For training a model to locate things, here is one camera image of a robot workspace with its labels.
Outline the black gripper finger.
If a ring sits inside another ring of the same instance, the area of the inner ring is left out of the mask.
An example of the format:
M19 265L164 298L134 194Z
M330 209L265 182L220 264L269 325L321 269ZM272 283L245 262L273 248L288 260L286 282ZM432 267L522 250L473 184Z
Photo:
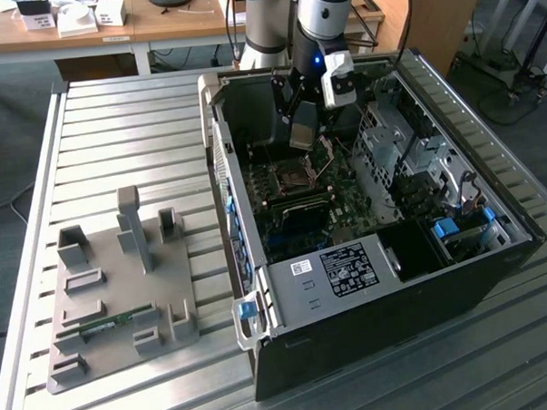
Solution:
M289 73L277 73L273 71L271 76L271 88L276 112L283 122L291 122L303 94L303 79L297 70Z

